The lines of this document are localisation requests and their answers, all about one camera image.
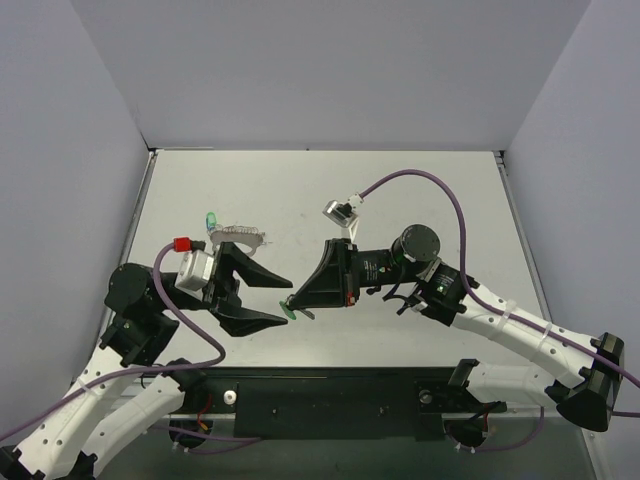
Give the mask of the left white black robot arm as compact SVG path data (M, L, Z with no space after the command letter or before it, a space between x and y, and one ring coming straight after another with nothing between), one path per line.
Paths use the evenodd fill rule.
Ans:
M192 412L206 397L206 373L226 358L222 344L187 311L206 310L230 336L286 324L243 307L239 284L289 288L292 283L255 262L233 242L214 254L176 238L152 266L125 263L109 280L114 317L65 396L3 434L32 427L1 449L5 479L94 479L127 444L178 408Z

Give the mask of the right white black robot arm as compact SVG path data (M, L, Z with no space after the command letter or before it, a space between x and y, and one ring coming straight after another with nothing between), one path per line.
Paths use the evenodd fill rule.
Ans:
M581 428L607 431L622 381L623 341L531 315L442 262L439 249L437 235L420 224L407 227L388 249L361 250L349 239L330 239L314 272L284 306L292 312L346 308L362 292L383 291L384 300L401 301L400 313L411 310L479 335L525 359L521 366L460 363L462 375L446 386L453 406L538 405Z

